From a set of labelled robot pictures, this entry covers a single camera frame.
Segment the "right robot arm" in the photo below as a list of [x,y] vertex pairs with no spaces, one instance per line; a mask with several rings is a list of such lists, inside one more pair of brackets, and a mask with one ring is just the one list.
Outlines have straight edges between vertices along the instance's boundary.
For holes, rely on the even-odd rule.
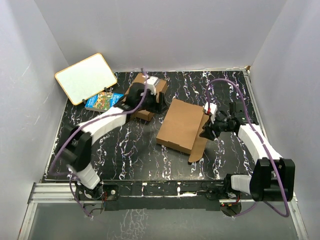
[[247,147],[255,166],[252,175],[227,174],[223,194],[233,199],[240,192],[256,202],[292,200],[294,195],[295,163],[282,157],[267,141],[260,127],[247,118],[241,102],[229,104],[229,114],[218,110],[214,103],[206,103],[204,114],[208,120],[203,125],[201,138],[215,140],[223,132],[234,133]]

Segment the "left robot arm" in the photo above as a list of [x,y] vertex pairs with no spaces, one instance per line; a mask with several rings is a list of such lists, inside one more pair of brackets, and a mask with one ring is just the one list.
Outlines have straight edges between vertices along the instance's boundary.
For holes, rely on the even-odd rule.
[[54,160],[65,162],[80,183],[82,192],[88,198],[98,200],[104,188],[91,163],[92,145],[104,135],[127,124],[139,111],[161,114],[167,108],[165,94],[156,92],[153,84],[133,83],[127,94],[105,113],[77,126],[65,127],[61,136],[62,145]]

